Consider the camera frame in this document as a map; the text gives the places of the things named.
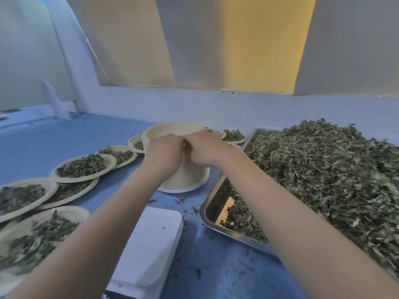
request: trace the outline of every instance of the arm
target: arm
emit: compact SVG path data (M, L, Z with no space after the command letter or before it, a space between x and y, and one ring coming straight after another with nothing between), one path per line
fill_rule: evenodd
M141 168L7 299L101 298L150 197L182 163L182 138L152 140Z
M311 298L399 298L399 284L384 269L244 152L202 132L186 139L194 161L217 166L227 176L284 266Z

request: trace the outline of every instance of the metal tray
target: metal tray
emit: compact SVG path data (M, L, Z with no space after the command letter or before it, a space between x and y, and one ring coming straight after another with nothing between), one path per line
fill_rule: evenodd
M256 135L263 131L272 131L271 129L255 129L252 131L252 133L247 137L247 140L245 141L244 145L241 147L243 151L247 149L247 147L251 144L253 139L255 138ZM216 221L221 214L227 200L229 199L226 196L223 196L221 193L223 191L223 188L229 184L229 181L227 180L226 176L222 176L220 180L217 182L215 188L213 188L212 192L209 194L207 199L204 201L200 208L200 213L199 216L203 222L204 225L206 225L208 228L217 231L219 233L222 233L234 240L240 241L247 246L251 246L255 249L261 250L267 254L277 256L273 248L268 245L264 244L260 241L256 241L250 237L241 235L235 231L229 230L223 226L218 226L216 224Z

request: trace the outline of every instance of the digital scale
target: digital scale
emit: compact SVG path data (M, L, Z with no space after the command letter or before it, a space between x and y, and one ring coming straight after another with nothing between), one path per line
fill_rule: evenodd
M182 230L179 212L147 206L123 250L106 296L158 299Z

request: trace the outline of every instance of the table surface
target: table surface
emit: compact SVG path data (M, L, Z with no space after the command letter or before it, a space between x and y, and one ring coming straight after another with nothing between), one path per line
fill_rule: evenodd
M49 176L65 160L106 146L126 145L130 137L152 125L77 113L71 121L46 116L37 120L24 112L7 114L12 124L0 124L0 185ZM72 205L94 212L141 161L139 156L130 165L102 176L92 191ZM183 230L161 298L306 298L281 263L208 229L195 214L192 206L200 208L221 175L211 169L210 179L197 190L179 195L157 191L152 197L156 201L150 206L179 211L190 222ZM179 202L179 196L185 201Z

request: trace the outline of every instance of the forearm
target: forearm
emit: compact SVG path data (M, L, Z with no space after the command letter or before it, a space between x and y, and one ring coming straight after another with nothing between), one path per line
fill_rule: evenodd
M399 297L392 277L243 152L230 149L217 165L253 212L285 267L312 298Z
M7 299L100 298L142 211L164 179L151 169L137 169Z

